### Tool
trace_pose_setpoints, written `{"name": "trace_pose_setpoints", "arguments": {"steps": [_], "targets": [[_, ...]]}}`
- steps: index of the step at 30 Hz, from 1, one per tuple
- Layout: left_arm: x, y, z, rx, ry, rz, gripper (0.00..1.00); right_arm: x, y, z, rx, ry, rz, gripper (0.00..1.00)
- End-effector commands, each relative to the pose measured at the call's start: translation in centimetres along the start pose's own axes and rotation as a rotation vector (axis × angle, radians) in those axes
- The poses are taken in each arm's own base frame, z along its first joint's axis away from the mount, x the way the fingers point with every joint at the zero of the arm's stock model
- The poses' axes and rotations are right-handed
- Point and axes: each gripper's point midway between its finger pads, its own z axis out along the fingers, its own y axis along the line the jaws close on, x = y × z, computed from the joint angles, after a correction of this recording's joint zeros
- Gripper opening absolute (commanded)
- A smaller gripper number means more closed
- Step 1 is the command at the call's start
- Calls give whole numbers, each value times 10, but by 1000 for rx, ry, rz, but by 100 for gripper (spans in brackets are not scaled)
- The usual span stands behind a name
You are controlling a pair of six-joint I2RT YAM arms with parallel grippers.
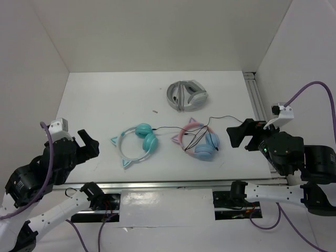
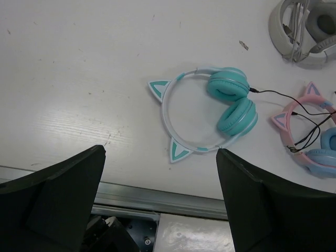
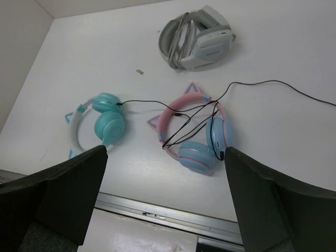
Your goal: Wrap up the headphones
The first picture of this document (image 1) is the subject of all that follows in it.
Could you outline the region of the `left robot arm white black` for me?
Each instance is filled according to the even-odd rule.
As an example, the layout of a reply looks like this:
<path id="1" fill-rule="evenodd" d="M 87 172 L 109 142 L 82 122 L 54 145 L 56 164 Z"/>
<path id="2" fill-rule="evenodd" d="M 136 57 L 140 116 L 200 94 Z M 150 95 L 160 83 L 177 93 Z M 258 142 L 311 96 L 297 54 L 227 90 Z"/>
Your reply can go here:
<path id="1" fill-rule="evenodd" d="M 102 189 L 88 182 L 63 202 L 37 212 L 51 202 L 54 186 L 63 185 L 77 165 L 99 155 L 98 141 L 85 130 L 78 134 L 84 146 L 65 136 L 48 141 L 41 155 L 10 176 L 1 204 L 1 251 L 32 251 L 42 237 L 75 213 L 103 205 Z"/>

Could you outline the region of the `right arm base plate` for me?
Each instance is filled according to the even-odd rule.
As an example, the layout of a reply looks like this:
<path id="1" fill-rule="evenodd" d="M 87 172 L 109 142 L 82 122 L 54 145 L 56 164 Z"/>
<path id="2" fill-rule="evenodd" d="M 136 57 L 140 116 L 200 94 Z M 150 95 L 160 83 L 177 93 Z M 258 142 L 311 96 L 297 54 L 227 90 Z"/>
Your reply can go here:
<path id="1" fill-rule="evenodd" d="M 233 200 L 229 191 L 214 191 L 213 204 L 215 211 L 215 219 L 218 220 L 234 220 L 262 218 L 262 212 L 259 202 L 247 203 L 244 200 Z"/>

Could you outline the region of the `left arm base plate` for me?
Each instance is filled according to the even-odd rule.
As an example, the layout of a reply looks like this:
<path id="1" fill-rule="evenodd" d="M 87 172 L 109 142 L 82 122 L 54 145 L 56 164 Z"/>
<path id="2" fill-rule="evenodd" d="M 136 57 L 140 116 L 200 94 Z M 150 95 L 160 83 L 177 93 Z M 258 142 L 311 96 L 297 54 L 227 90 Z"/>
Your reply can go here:
<path id="1" fill-rule="evenodd" d="M 120 193 L 109 193 L 97 208 L 79 211 L 70 220 L 73 223 L 102 223 L 111 216 L 107 222 L 119 222 L 120 199 Z"/>

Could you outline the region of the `teal cat-ear headphones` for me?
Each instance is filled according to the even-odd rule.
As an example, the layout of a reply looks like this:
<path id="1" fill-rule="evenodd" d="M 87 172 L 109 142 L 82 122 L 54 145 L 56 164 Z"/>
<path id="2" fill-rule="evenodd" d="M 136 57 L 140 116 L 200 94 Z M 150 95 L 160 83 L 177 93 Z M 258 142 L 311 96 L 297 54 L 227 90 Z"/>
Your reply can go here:
<path id="1" fill-rule="evenodd" d="M 122 131 L 120 134 L 110 139 L 121 158 L 121 166 L 123 169 L 127 169 L 133 163 L 140 163 L 144 161 L 155 152 L 159 141 L 153 131 L 154 129 L 149 124 L 141 123 Z M 134 159 L 126 157 L 121 149 L 123 138 L 131 132 L 134 132 L 137 137 L 143 140 L 142 150 L 145 152 L 144 155 Z"/>

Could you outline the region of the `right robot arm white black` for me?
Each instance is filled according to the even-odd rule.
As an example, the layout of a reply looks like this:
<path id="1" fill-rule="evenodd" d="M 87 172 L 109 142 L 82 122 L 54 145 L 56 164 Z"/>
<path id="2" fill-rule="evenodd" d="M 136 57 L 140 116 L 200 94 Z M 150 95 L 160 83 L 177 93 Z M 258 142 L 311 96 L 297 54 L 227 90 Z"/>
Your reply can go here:
<path id="1" fill-rule="evenodd" d="M 305 145 L 302 137 L 292 136 L 265 121 L 246 119 L 227 128 L 230 143 L 237 148 L 250 137 L 247 151 L 260 151 L 281 176 L 300 172 L 302 183 L 287 186 L 257 185 L 234 181 L 229 200 L 235 206 L 244 202 L 272 201 L 305 207 L 319 216 L 335 216 L 335 151 L 324 145 Z"/>

